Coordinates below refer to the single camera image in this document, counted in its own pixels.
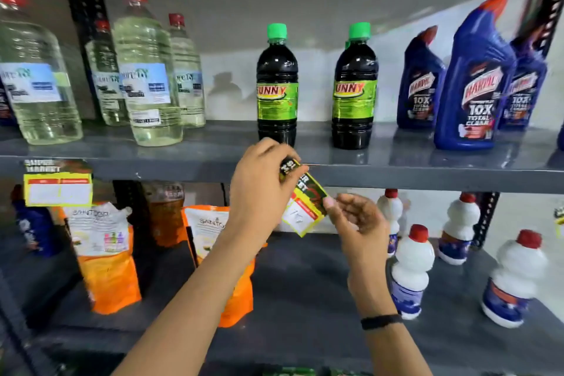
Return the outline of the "person's right hand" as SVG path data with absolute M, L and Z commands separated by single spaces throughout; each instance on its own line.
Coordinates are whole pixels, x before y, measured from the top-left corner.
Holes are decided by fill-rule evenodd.
M 334 225 L 349 265 L 349 290 L 387 290 L 386 262 L 390 227 L 377 204 L 358 194 L 336 197 L 353 215 L 349 225 Z

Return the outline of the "white bottle with red cap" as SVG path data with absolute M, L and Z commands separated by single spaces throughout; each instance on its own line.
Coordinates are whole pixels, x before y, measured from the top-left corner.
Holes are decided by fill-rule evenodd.
M 479 222 L 481 210 L 476 195 L 461 192 L 447 210 L 447 221 L 438 241 L 438 256 L 453 266 L 466 262 L 474 238 L 474 226 Z
M 391 267 L 391 298 L 403 319 L 414 320 L 422 311 L 422 297 L 429 284 L 428 272 L 435 261 L 427 227 L 413 224 L 409 234 L 399 240 L 395 258 Z
M 384 194 L 376 202 L 378 209 L 388 221 L 390 227 L 387 257 L 392 258 L 397 250 L 399 239 L 399 220 L 403 213 L 403 203 L 398 197 L 397 189 L 385 189 Z
M 507 240 L 498 249 L 497 266 L 481 299 L 483 313 L 497 325 L 515 329 L 524 323 L 548 266 L 542 241 L 537 231 L 522 229 L 516 239 Z

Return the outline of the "black wristband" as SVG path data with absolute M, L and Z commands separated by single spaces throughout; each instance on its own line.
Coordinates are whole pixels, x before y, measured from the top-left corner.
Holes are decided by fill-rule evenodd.
M 377 315 L 361 319 L 361 326 L 364 331 L 383 329 L 389 325 L 403 323 L 403 317 L 399 313 L 388 315 Z

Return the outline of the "large clear liquid bottle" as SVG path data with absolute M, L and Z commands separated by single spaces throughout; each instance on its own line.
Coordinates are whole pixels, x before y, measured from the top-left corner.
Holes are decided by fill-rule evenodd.
M 147 4 L 148 0 L 127 0 L 123 15 L 113 23 L 112 36 L 136 143 L 169 146 L 183 140 L 172 44 Z
M 56 36 L 25 10 L 0 0 L 0 81 L 30 145 L 81 140 L 82 122 Z

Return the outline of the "person's left forearm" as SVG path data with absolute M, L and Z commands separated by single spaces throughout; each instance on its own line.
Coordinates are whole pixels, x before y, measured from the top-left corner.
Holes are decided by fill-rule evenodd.
M 198 376 L 227 301 L 272 227 L 230 220 L 212 250 L 111 376 Z

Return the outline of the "dark bottle with green cap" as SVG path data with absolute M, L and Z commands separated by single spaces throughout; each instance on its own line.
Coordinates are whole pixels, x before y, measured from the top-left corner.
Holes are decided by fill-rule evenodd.
M 335 66 L 332 92 L 332 141 L 343 150 L 362 150 L 372 136 L 379 63 L 369 46 L 369 22 L 353 23 Z
M 287 47 L 286 24 L 267 26 L 268 47 L 256 67 L 257 128 L 259 139 L 294 146 L 298 118 L 298 63 Z

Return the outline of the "orange liquid bottle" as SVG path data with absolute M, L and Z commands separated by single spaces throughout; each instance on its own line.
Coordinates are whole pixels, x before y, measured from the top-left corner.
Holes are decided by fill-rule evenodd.
M 142 184 L 150 214 L 152 237 L 160 247 L 174 247 L 187 241 L 182 219 L 184 187 L 179 182 L 151 181 Z

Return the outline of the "person's right forearm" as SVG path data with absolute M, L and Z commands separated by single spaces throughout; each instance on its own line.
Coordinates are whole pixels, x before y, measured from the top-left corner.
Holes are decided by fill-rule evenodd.
M 351 290 L 360 320 L 398 313 L 387 290 Z M 403 323 L 364 331 L 375 376 L 433 376 L 425 358 Z

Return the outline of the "blue bottle with red cap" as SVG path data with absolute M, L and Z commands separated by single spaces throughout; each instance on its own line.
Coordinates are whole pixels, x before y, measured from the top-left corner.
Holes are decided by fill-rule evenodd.
M 46 207 L 28 207 L 22 185 L 11 191 L 11 204 L 15 210 L 16 225 L 22 233 L 27 248 L 34 254 L 50 258 L 62 251 L 62 241 Z

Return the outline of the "grey metal shelf rack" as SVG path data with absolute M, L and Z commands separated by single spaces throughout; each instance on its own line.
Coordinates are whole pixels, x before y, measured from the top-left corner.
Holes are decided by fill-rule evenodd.
M 383 8 L 399 19 L 399 8 L 414 9 L 426 0 L 361 0 L 361 8 Z M 430 0 L 445 4 L 450 0 Z M 353 0 L 289 0 L 289 11 L 297 19 L 298 31 L 306 37 L 321 35 L 321 43 L 335 45 L 337 15 L 345 14 L 345 2 Z M 35 0 L 40 14 L 72 23 L 67 28 L 80 39 L 93 25 L 94 0 Z M 102 15 L 109 16 L 117 0 L 102 0 Z M 242 14 L 242 25 L 221 25 L 219 39 L 227 44 L 234 29 L 236 44 L 258 36 L 259 14 L 274 14 L 281 2 L 274 0 L 202 0 L 222 22 Z M 541 0 L 533 15 L 548 13 L 549 0 Z M 4 376 L 66 376 L 49 353 L 74 360 L 94 362 L 88 374 L 108 374 L 117 356 L 132 347 L 166 299 L 189 274 L 180 263 L 180 251 L 156 251 L 149 243 L 145 204 L 140 182 L 182 180 L 226 183 L 244 148 L 258 137 L 255 121 L 217 120 L 202 132 L 189 136 L 186 144 L 142 150 L 125 127 L 107 127 L 101 120 L 83 122 L 81 142 L 39 146 L 33 150 L 20 133 L 0 132 L 0 180 L 23 179 L 25 159 L 83 160 L 95 178 L 116 183 L 118 196 L 140 213 L 134 226 L 142 232 L 137 254 L 141 262 L 142 290 L 148 299 L 117 317 L 95 317 L 86 309 L 86 296 L 78 289 L 78 267 L 64 252 L 54 263 L 24 258 L 8 265 L 15 244 L 0 238 L 0 343 L 4 349 Z M 297 151 L 313 168 L 313 175 L 329 187 L 397 186 L 408 190 L 464 190 L 494 193 L 564 193 L 564 153 L 556 151 L 555 132 L 533 130 L 524 135 L 510 133 L 494 149 L 478 152 L 436 151 L 422 133 L 402 133 L 393 138 L 392 125 L 385 122 L 373 130 L 367 150 L 337 150 L 330 143 L 327 122 L 300 121 Z M 274 261 L 260 258 L 257 279 L 258 315 L 244 321 L 244 328 L 225 329 L 211 347 L 209 360 L 222 374 L 230 366 L 258 369 L 259 364 L 344 367 L 368 372 L 368 353 L 353 328 L 352 308 L 345 299 L 342 258 L 336 255 L 337 240 L 328 234 L 313 239 L 290 239 L 283 234 L 282 248 L 267 252 Z M 415 339 L 437 374 L 478 376 L 514 372 L 538 376 L 564 376 L 564 323 L 546 306 L 534 306 L 532 323 L 517 334 L 502 334 L 492 323 L 482 323 L 467 306 L 442 303 L 442 309 L 463 311 L 461 323 L 440 323 L 446 311 L 432 312 L 416 323 Z

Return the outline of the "person's left hand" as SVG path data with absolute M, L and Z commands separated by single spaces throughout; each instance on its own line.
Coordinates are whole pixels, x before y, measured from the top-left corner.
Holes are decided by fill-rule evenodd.
M 246 149 L 230 182 L 230 211 L 225 231 L 242 237 L 257 252 L 281 222 L 297 181 L 307 171 L 308 166 L 300 165 L 282 179 L 280 172 L 247 172 Z

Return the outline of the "orange and white refill pouch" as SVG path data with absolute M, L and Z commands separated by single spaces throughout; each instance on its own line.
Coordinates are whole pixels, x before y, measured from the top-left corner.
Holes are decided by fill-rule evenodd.
M 187 229 L 189 249 L 194 266 L 200 266 L 203 259 L 213 248 L 215 241 L 229 218 L 229 207 L 194 205 L 182 208 L 182 220 Z M 256 267 L 252 259 L 245 272 L 237 281 L 234 292 L 222 312 L 219 327 L 231 328 L 254 308 L 251 277 Z
M 111 315 L 141 300 L 132 257 L 134 230 L 130 207 L 111 202 L 61 207 L 93 312 Z

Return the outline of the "small clear liquid bottle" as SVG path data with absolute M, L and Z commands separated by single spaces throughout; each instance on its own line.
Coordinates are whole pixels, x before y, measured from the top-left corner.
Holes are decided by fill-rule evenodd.
M 200 55 L 188 35 L 184 16 L 170 13 L 168 17 L 181 121 L 187 128 L 201 128 L 206 118 Z
M 128 125 L 129 113 L 110 24 L 105 19 L 97 19 L 95 29 L 96 34 L 85 45 L 85 51 L 102 118 L 109 126 Z

